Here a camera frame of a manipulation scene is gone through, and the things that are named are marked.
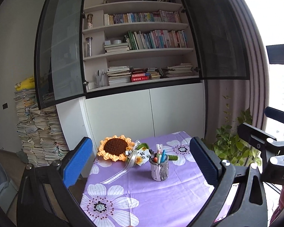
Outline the blue pen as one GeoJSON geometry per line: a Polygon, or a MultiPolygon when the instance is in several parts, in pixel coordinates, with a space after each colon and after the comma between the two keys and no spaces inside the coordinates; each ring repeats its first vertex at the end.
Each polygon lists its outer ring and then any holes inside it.
{"type": "Polygon", "coordinates": [[[167,157],[167,155],[166,155],[166,151],[165,151],[165,150],[163,150],[162,155],[161,155],[160,163],[163,163],[163,162],[166,160],[166,157],[167,157]]]}

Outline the green gel pen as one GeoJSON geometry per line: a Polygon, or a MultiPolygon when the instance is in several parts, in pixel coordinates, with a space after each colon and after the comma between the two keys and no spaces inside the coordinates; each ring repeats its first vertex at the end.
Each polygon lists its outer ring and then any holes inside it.
{"type": "Polygon", "coordinates": [[[161,154],[157,153],[156,154],[156,158],[157,158],[157,163],[160,164],[161,163],[161,154]]]}

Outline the red checkered pen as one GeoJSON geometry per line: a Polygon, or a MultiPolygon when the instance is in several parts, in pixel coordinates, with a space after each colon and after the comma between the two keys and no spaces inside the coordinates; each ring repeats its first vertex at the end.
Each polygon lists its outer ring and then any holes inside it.
{"type": "Polygon", "coordinates": [[[157,153],[156,156],[162,155],[162,144],[156,144],[157,153]]]}

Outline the grey clay pen holder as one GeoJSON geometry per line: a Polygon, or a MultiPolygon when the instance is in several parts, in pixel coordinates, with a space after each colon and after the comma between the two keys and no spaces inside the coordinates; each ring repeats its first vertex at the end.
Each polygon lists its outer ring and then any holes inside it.
{"type": "Polygon", "coordinates": [[[169,158],[167,157],[163,163],[155,163],[150,157],[151,177],[155,181],[165,181],[169,177],[169,158]]]}

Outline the green potted plant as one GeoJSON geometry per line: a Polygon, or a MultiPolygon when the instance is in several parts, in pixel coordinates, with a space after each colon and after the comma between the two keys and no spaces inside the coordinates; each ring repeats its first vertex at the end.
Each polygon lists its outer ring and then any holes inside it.
{"type": "Polygon", "coordinates": [[[214,142],[208,142],[204,138],[202,142],[208,149],[212,150],[221,160],[226,159],[235,166],[249,166],[255,163],[257,166],[262,165],[260,151],[247,142],[239,138],[237,127],[242,123],[252,124],[253,117],[250,109],[242,110],[235,121],[231,121],[232,113],[230,112],[230,99],[224,95],[226,109],[223,110],[225,121],[216,129],[214,142]]]}

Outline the stack of paper books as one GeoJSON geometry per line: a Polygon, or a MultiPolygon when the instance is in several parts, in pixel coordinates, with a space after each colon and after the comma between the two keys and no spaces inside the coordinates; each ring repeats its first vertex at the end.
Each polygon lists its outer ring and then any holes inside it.
{"type": "Polygon", "coordinates": [[[69,152],[56,106],[39,109],[34,89],[16,91],[17,133],[28,162],[47,166],[69,152]]]}

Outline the crochet sunflower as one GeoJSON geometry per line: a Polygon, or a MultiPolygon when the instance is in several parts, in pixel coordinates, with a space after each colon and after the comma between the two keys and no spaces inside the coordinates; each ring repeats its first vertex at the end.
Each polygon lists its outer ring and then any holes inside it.
{"type": "MultiPolygon", "coordinates": [[[[133,150],[134,144],[135,142],[133,142],[131,138],[125,137],[124,135],[106,137],[100,142],[95,162],[102,164],[102,166],[110,166],[116,161],[126,162],[129,159],[129,155],[133,150]]],[[[144,142],[141,142],[141,145],[137,147],[137,150],[142,147],[150,150],[149,145],[144,142]]],[[[176,155],[167,155],[167,157],[171,160],[178,159],[176,155]]]]}

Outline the purple floral tablecloth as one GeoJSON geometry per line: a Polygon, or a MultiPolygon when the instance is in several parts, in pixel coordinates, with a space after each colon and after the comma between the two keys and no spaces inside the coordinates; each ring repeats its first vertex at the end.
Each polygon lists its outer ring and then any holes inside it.
{"type": "Polygon", "coordinates": [[[213,191],[189,151],[190,139],[180,131],[143,140],[152,150],[162,144],[167,154],[178,157],[169,162],[165,181],[152,179],[147,162],[133,166],[111,184],[101,184],[125,163],[102,166],[94,161],[82,194],[82,210],[96,226],[187,226],[213,191]]]}

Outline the sunflower gift card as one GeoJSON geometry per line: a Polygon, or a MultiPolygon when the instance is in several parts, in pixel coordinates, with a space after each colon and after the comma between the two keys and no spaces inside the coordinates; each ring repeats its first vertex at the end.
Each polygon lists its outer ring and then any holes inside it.
{"type": "Polygon", "coordinates": [[[138,154],[135,161],[136,165],[142,166],[143,164],[149,161],[149,158],[151,157],[149,149],[142,147],[137,152],[138,154]]]}

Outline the white satin ribbon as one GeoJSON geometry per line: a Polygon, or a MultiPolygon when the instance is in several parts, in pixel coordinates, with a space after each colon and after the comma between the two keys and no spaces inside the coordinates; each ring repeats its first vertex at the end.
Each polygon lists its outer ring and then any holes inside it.
{"type": "Polygon", "coordinates": [[[128,173],[130,168],[132,168],[134,165],[137,165],[139,162],[142,161],[142,158],[139,156],[139,152],[137,150],[137,147],[139,145],[141,145],[140,140],[136,140],[133,150],[129,155],[129,159],[125,162],[125,167],[121,171],[113,175],[112,177],[102,181],[101,184],[111,184],[112,182],[115,182],[118,178],[128,173]]]}

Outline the glass cabinet door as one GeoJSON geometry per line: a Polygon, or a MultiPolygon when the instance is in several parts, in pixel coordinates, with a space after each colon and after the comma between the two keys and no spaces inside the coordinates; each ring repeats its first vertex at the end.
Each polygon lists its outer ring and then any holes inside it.
{"type": "Polygon", "coordinates": [[[38,107],[81,97],[83,86],[84,0],[45,0],[34,47],[38,107]]]}

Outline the white bookshelf cabinet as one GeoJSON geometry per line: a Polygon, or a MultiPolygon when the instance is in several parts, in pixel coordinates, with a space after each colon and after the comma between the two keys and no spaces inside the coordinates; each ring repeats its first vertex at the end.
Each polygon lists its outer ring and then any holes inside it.
{"type": "Polygon", "coordinates": [[[196,42],[183,0],[84,0],[82,39],[85,94],[57,105],[70,149],[83,137],[93,142],[83,169],[87,177],[108,136],[133,140],[185,131],[205,133],[205,90],[196,42]],[[132,74],[150,73],[131,82],[132,74]]]}

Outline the red book on shelf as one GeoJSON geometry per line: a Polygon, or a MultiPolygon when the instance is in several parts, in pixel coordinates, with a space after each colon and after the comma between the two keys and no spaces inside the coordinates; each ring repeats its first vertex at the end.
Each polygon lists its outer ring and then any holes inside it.
{"type": "Polygon", "coordinates": [[[131,75],[131,82],[139,82],[144,80],[149,80],[151,77],[150,73],[139,73],[131,75]]]}

